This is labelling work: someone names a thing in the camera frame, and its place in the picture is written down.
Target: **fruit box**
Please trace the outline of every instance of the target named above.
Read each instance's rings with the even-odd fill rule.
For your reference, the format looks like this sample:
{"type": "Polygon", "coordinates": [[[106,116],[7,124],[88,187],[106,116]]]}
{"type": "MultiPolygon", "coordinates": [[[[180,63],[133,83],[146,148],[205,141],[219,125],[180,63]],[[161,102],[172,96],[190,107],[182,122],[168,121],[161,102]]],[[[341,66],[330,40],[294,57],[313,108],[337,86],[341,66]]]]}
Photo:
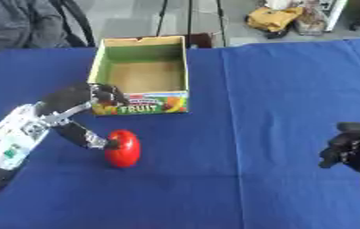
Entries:
{"type": "Polygon", "coordinates": [[[120,107],[96,104],[96,115],[187,112],[184,37],[103,39],[88,83],[116,85],[130,101],[120,107]]]}

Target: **box label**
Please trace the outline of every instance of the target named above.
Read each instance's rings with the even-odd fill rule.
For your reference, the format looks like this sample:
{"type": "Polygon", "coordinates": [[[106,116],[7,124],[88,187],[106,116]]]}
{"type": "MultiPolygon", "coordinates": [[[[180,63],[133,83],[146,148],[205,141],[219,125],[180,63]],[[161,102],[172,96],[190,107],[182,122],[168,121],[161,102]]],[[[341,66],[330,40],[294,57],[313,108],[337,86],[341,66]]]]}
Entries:
{"type": "Polygon", "coordinates": [[[96,115],[135,115],[187,112],[187,93],[155,93],[127,95],[129,106],[96,104],[96,115]]]}

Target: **fruit illustration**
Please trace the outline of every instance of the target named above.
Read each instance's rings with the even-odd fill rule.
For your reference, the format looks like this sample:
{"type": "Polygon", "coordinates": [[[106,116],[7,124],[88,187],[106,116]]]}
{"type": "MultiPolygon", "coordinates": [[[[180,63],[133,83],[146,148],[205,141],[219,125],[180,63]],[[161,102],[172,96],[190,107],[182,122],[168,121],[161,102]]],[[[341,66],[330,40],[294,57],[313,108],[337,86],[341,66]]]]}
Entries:
{"type": "Polygon", "coordinates": [[[168,97],[167,98],[167,105],[171,106],[168,110],[166,110],[167,113],[174,113],[179,112],[180,109],[185,104],[185,98],[184,97],[168,97]]]}
{"type": "Polygon", "coordinates": [[[92,109],[96,115],[104,115],[105,114],[105,109],[101,104],[92,105],[92,109]]]}
{"type": "Polygon", "coordinates": [[[116,115],[117,108],[114,106],[105,106],[105,114],[107,115],[116,115]]]}
{"type": "Polygon", "coordinates": [[[173,106],[171,106],[170,104],[164,104],[164,105],[162,106],[162,110],[163,110],[163,111],[170,110],[171,108],[173,108],[173,106]]]}

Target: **sleeve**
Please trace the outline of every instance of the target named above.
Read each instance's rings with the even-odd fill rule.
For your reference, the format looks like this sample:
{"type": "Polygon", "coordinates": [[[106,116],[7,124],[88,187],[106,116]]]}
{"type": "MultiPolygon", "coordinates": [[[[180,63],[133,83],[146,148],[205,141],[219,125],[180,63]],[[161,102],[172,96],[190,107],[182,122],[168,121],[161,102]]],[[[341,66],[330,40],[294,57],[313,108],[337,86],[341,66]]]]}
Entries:
{"type": "Polygon", "coordinates": [[[49,0],[33,0],[32,32],[28,47],[67,47],[63,18],[49,0]]]}

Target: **table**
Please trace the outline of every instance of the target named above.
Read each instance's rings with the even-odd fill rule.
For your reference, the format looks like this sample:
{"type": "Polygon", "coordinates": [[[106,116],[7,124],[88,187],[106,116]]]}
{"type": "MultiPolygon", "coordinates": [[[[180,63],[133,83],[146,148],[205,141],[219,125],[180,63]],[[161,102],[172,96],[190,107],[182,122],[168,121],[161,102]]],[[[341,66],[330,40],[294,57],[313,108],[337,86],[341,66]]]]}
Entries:
{"type": "MultiPolygon", "coordinates": [[[[0,119],[86,79],[93,49],[0,54],[0,119]]],[[[76,119],[142,144],[131,169],[52,132],[0,193],[0,228],[360,228],[360,174],[321,170],[360,122],[360,40],[188,51],[190,114],[76,119]]]]}

